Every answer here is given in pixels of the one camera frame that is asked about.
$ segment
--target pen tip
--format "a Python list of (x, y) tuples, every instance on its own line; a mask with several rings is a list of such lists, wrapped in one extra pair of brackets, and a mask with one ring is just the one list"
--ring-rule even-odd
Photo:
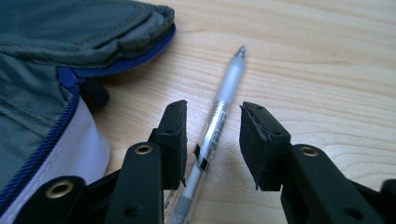
[(246, 51), (247, 51), (247, 48), (245, 47), (245, 45), (242, 45), (242, 47), (238, 50), (238, 52), (236, 52), (235, 55), (245, 58)]

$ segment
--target zipper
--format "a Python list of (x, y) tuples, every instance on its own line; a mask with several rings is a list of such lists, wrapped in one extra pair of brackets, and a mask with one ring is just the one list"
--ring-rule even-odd
[(8, 210), (11, 204), (17, 199), (22, 190), (33, 178), (41, 164), (45, 161), (52, 149), (61, 138), (64, 129), (67, 127), (71, 118), (73, 118), (79, 101), (79, 89), (75, 85), (70, 88), (72, 99), (67, 104), (61, 118), (56, 122), (55, 126), (49, 131), (38, 149), (29, 157), (28, 161), (22, 166), (12, 180), (0, 192), (0, 217)]
[(100, 69), (81, 69), (58, 67), (58, 79), (64, 87), (72, 93), (72, 99), (68, 103), (66, 110), (49, 134), (43, 140), (37, 150), (30, 156), (28, 161), (22, 166), (12, 180), (0, 192), (0, 217), (8, 210), (11, 204), (16, 200), (22, 190), (33, 178), (41, 164), (45, 161), (56, 143), (62, 136), (67, 124), (73, 118), (79, 101), (79, 86), (89, 77), (104, 77), (116, 75), (127, 70), (136, 68), (147, 63), (160, 55), (170, 44), (176, 33), (176, 26), (172, 24), (168, 33), (156, 43), (147, 53), (134, 59), (117, 59), (107, 68)]
[(160, 55), (169, 46), (175, 33), (176, 33), (176, 26), (175, 24), (172, 24), (168, 33), (158, 43), (156, 43), (154, 47), (149, 49), (147, 53), (137, 58), (134, 59), (120, 58), (117, 59), (113, 64), (111, 64), (107, 68), (97, 68), (97, 69), (73, 68), (73, 71), (78, 77), (105, 77), (105, 76), (116, 75), (118, 73), (122, 73), (127, 70), (136, 68), (140, 65), (143, 65), (144, 63), (153, 60), (158, 55)]

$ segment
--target bag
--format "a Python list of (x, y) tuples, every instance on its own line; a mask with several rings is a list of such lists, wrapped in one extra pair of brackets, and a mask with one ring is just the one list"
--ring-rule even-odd
[(176, 26), (170, 7), (121, 0), (7, 0), (0, 15), (0, 223), (11, 223), (52, 178), (103, 176), (109, 145), (80, 87), (106, 98), (87, 81), (150, 61)]

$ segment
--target black band on pen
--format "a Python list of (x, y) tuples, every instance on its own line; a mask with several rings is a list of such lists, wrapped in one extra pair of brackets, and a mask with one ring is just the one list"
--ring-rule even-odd
[(206, 169), (207, 160), (201, 155), (201, 148), (200, 146), (196, 145), (194, 150), (195, 157), (197, 158), (198, 165), (201, 169)]

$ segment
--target wooden table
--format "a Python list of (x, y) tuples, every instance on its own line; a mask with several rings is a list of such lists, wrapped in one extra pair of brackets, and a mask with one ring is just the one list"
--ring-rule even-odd
[(376, 190), (395, 178), (396, 2), (150, 3), (175, 9), (177, 35), (154, 61), (101, 79), (111, 99), (93, 115), (112, 148), (108, 173), (181, 99), (192, 151), (226, 64), (245, 44), (246, 71), (192, 223), (287, 222), (280, 194), (255, 190), (240, 153), (244, 101), (265, 106), (293, 144), (323, 149), (347, 178)]

